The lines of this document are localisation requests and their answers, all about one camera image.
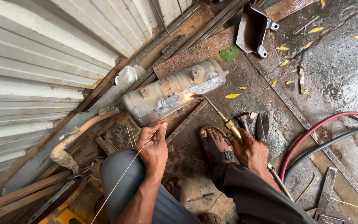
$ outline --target gray pants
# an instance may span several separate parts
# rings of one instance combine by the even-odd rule
[[[136,155],[134,150],[118,150],[103,161],[102,177],[105,198],[112,191]],[[136,193],[146,168],[137,157],[123,176],[106,206],[112,223]],[[251,170],[236,163],[220,163],[214,169],[213,183],[232,198],[242,223],[316,223],[299,206],[276,191]],[[201,223],[160,184],[153,211],[153,223]]]

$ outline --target green grinding disc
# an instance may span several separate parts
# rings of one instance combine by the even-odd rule
[[[239,51],[240,49],[234,44],[232,44],[229,47],[221,50],[219,54],[226,61],[232,61],[237,58]]]

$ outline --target rust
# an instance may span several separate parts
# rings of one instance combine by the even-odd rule
[[[282,0],[265,9],[267,17],[277,22],[318,0]]]
[[[205,41],[189,48],[188,50],[166,60],[165,62],[153,67],[159,79],[187,69],[188,67],[200,63],[201,61],[218,54],[220,50],[227,48],[234,43],[234,33],[236,26],[232,26]]]

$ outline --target wire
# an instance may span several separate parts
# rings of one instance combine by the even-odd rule
[[[299,157],[297,160],[295,160],[290,167],[288,167],[287,171],[286,171],[286,174],[285,174],[285,178],[284,178],[284,185],[286,184],[287,182],[287,179],[288,179],[288,176],[291,174],[291,172],[295,169],[295,167],[297,167],[303,160],[305,160],[306,158],[308,158],[309,156],[313,155],[314,153],[322,150],[323,148],[327,147],[327,146],[330,146],[332,144],[334,144],[335,142],[338,142],[348,136],[351,136],[351,135],[355,135],[358,133],[358,129],[357,130],[354,130],[354,131],[350,131],[348,133],[345,133],[343,135],[340,135],[336,138],[333,138],[331,139],[330,141],[327,141],[326,143],[324,144],[321,144],[319,146],[317,146],[316,148],[306,152],[305,154],[303,154],[301,157]]]
[[[288,162],[291,159],[291,155],[294,153],[294,151],[296,150],[296,148],[306,139],[306,137],[310,134],[313,133],[313,131],[315,131],[316,129],[318,129],[319,127],[321,127],[323,124],[327,123],[328,121],[335,119],[337,117],[341,117],[341,116],[345,116],[345,115],[356,115],[358,116],[358,112],[341,112],[338,114],[334,114],[331,115],[329,117],[327,117],[326,119],[320,121],[319,123],[315,124],[313,127],[311,127],[311,129],[307,130],[296,142],[295,144],[292,146],[292,148],[288,151],[286,157],[284,158],[284,161],[281,165],[281,170],[280,170],[280,178],[282,181],[284,181],[284,174],[285,174],[285,170],[287,168]]]

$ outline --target corrugated metal sheet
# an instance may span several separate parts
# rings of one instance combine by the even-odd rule
[[[177,0],[159,0],[165,22]],[[182,9],[191,0],[180,0]],[[115,66],[152,37],[146,0],[0,0],[0,172],[36,146]]]

